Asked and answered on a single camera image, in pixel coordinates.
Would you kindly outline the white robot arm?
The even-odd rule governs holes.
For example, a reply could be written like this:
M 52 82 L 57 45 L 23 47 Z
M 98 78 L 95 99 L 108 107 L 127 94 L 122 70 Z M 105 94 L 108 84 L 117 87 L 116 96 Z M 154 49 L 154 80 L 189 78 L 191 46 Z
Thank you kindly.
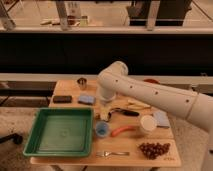
M 100 96 L 110 101 L 116 93 L 133 97 L 206 132 L 213 131 L 213 97 L 194 91 L 138 81 L 128 76 L 128 67 L 116 61 L 98 74 Z

